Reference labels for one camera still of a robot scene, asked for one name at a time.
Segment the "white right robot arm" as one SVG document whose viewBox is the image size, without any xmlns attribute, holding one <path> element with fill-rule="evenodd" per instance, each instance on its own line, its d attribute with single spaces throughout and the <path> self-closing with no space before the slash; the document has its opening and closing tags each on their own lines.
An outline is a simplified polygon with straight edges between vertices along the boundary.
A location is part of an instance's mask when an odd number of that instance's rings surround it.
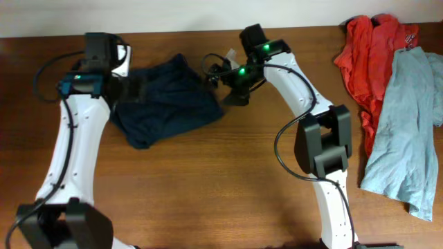
<svg viewBox="0 0 443 249">
<path fill-rule="evenodd" d="M 226 105 L 248 105 L 251 92 L 265 82 L 278 91 L 295 117 L 275 136 L 273 150 L 278 162 L 292 176 L 314 186 L 322 247 L 358 248 L 346 190 L 348 159 L 352 155 L 349 110 L 344 105 L 333 105 L 316 90 L 284 40 L 268 39 L 259 24 L 243 29 L 239 38 L 246 63 L 238 65 L 219 55 L 221 64 L 201 64 L 204 75 L 213 84 L 222 82 L 230 87 L 223 100 Z M 279 157 L 280 138 L 293 125 L 297 126 L 294 154 L 302 174 Z"/>
</svg>

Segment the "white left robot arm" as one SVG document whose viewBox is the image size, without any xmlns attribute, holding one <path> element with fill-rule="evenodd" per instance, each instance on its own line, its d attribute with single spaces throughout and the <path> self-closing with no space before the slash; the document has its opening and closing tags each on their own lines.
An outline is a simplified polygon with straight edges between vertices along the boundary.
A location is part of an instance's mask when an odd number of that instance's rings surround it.
<svg viewBox="0 0 443 249">
<path fill-rule="evenodd" d="M 35 201 L 21 204 L 5 238 L 20 230 L 31 248 L 129 248 L 94 206 L 100 140 L 124 91 L 131 46 L 110 33 L 86 33 L 79 59 L 56 86 L 60 126 L 50 167 Z"/>
</svg>

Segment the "navy blue shorts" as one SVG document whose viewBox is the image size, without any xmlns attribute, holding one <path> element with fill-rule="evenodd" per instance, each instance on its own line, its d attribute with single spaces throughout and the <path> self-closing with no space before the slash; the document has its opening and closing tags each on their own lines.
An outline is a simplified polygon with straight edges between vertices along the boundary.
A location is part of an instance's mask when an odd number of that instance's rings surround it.
<svg viewBox="0 0 443 249">
<path fill-rule="evenodd" d="M 214 93 L 182 54 L 157 66 L 136 68 L 129 77 L 148 81 L 144 103 L 118 103 L 110 121 L 135 149 L 218 121 L 224 115 Z"/>
</svg>

